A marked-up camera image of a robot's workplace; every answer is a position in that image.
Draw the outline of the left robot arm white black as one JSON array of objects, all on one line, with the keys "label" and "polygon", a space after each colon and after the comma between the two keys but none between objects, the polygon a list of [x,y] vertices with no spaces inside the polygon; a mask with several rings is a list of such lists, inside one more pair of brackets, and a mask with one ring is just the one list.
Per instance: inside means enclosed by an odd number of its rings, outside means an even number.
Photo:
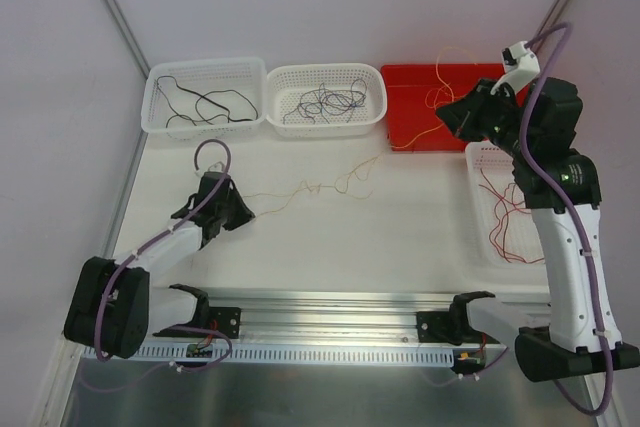
[{"label": "left robot arm white black", "polygon": [[82,266],[63,327],[64,338],[102,357],[127,359],[149,334],[199,336],[211,325],[199,288],[153,283],[204,249],[221,231],[254,219],[231,177],[206,172],[198,191],[171,215],[162,232],[115,259],[91,257]]}]

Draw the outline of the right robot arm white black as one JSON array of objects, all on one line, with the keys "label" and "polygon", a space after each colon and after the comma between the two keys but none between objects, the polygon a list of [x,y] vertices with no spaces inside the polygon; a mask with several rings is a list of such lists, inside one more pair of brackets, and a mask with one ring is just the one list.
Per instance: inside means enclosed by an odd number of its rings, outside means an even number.
[{"label": "right robot arm white black", "polygon": [[551,320],[532,326],[488,292],[460,294],[450,333],[469,342],[486,333],[513,349],[532,382],[639,365],[638,347],[623,341],[610,309],[599,258],[601,189],[594,162],[572,146],[583,102],[565,80],[534,81],[519,106],[508,84],[480,80],[464,97],[437,108],[457,138],[489,141],[512,160],[542,247]]}]

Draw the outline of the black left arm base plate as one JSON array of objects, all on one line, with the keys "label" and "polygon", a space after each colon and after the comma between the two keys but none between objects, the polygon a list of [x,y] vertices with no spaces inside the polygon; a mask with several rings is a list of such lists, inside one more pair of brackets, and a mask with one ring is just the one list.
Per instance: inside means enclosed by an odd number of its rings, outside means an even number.
[{"label": "black left arm base plate", "polygon": [[230,339],[238,339],[240,335],[242,309],[240,307],[209,306],[208,312],[197,314],[190,322],[182,324],[186,330],[176,327],[165,328],[153,333],[157,338],[195,338],[205,337],[204,330],[216,330]]}]

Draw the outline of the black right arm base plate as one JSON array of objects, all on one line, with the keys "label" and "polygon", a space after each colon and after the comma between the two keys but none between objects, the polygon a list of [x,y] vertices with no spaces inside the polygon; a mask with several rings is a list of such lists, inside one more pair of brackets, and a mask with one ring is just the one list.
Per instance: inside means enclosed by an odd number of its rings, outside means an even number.
[{"label": "black right arm base plate", "polygon": [[449,311],[419,311],[415,315],[419,343],[445,343],[461,346],[482,342],[482,334],[473,330],[466,320]]}]

